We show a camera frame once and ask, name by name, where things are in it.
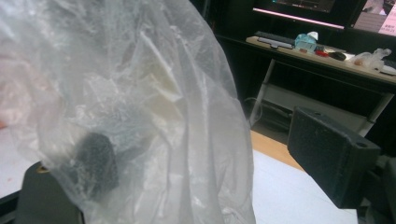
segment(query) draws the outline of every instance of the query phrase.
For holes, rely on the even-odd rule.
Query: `keyboard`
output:
[[[287,49],[294,49],[294,39],[261,31],[256,32],[254,35],[259,38],[258,41],[267,43],[271,45],[272,48],[283,47]]]

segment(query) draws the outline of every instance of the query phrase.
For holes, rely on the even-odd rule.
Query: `white table surface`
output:
[[[355,210],[336,208],[305,172],[254,153],[253,208],[258,224],[357,224]],[[0,198],[21,189],[34,162],[16,150],[9,129],[0,130]]]

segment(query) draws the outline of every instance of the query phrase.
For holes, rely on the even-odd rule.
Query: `table leg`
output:
[[[373,112],[367,118],[367,121],[361,126],[361,129],[359,130],[359,134],[361,136],[364,137],[370,131],[370,129],[376,123],[376,120],[381,115],[382,111],[384,111],[385,107],[387,107],[387,105],[389,104],[392,98],[393,98],[392,93],[384,93],[384,95],[381,98],[381,101],[378,103],[378,105],[375,107]]]
[[[259,108],[261,106],[262,98],[264,97],[265,89],[267,88],[268,81],[270,80],[270,77],[274,70],[275,63],[276,63],[276,60],[272,59],[270,62],[270,65],[268,66],[267,73],[265,74],[264,81],[262,82],[262,86],[260,87],[260,91],[259,91],[259,95],[257,96],[256,103],[254,104],[253,110],[251,111],[251,114],[250,114],[250,118],[249,118],[250,127],[252,127],[253,124],[257,121],[256,120],[257,111],[259,110]]]

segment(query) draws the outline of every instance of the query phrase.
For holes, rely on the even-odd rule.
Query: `plastic bag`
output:
[[[382,58],[390,55],[391,53],[392,51],[390,49],[376,49],[373,54],[369,52],[363,52],[352,57],[349,59],[349,61],[371,70],[381,70],[384,66],[384,61],[382,61]]]
[[[0,120],[87,223],[254,223],[248,125],[187,0],[0,2]]]

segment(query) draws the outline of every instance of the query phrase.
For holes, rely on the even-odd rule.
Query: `computer screen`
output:
[[[396,36],[396,7],[394,0],[367,0],[354,29]]]
[[[361,0],[256,0],[253,10],[280,18],[344,29]]]

